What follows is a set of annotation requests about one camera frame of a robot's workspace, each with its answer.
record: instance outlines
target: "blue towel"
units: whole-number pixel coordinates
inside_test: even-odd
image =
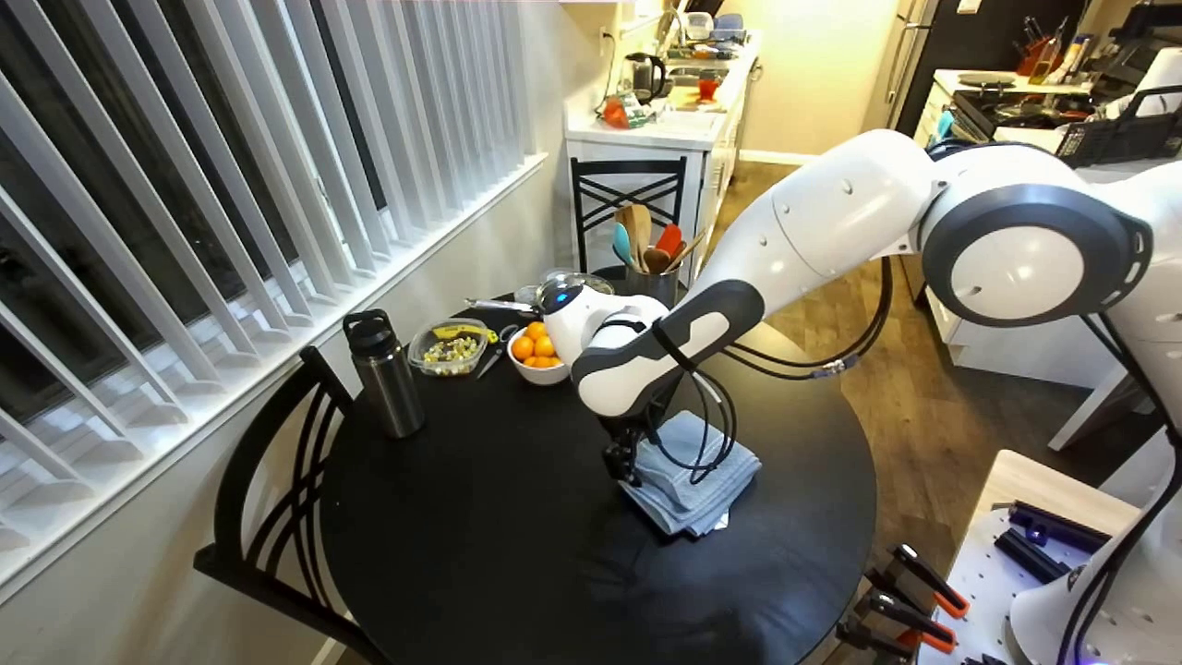
[[[701,432],[711,432],[701,461],[713,461],[726,444],[726,432],[706,424],[691,410],[679,410],[675,418],[669,418],[657,428],[657,439],[675,461],[696,461],[701,448]],[[743,444],[737,444],[731,453],[697,485],[691,485],[691,469],[679,469],[675,461],[669,461],[653,444],[639,444],[634,448],[639,488],[621,481],[627,500],[669,536],[713,531],[727,517],[743,488],[754,481],[754,474],[763,469],[754,452]]]

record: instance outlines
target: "window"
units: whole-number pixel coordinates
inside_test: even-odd
[[[0,8],[0,581],[520,173],[517,13]]]

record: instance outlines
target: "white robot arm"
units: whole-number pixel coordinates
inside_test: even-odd
[[[908,137],[876,131],[754,200],[673,312],[646,295],[556,283],[545,293],[545,318],[557,355],[574,361],[584,407],[601,420],[627,420],[781,307],[889,253],[916,253],[931,293],[967,320],[1104,314],[1171,432],[1182,428],[1182,163],[1094,190],[1038,149],[990,144],[931,159]],[[1104,577],[1104,557],[1139,562],[1122,577],[1134,589],[1104,589],[1127,615],[1160,616],[1150,628],[1155,647],[1139,634],[1141,662],[1182,654],[1171,628],[1182,611],[1179,515],[1154,520],[1155,546],[1111,538],[1085,564],[1085,577]],[[1083,589],[1090,583],[1059,583],[1028,602],[1035,611],[1017,620],[1017,641],[1031,662],[1068,659],[1078,605],[1094,602]]]

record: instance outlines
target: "bowl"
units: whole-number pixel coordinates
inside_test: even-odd
[[[562,386],[566,377],[570,377],[570,365],[562,361],[562,359],[552,359],[556,365],[546,365],[546,361],[520,361],[517,355],[514,355],[514,346],[517,346],[517,340],[520,336],[527,336],[527,328],[517,328],[514,336],[510,336],[510,343],[508,343],[508,355],[510,355],[510,361],[517,365],[517,372],[527,382],[527,386]]]

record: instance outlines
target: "black tumbler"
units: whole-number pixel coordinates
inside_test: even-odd
[[[417,404],[410,346],[399,343],[385,312],[359,312],[343,318],[343,336],[364,377],[364,400],[389,439],[410,439],[425,424]]]

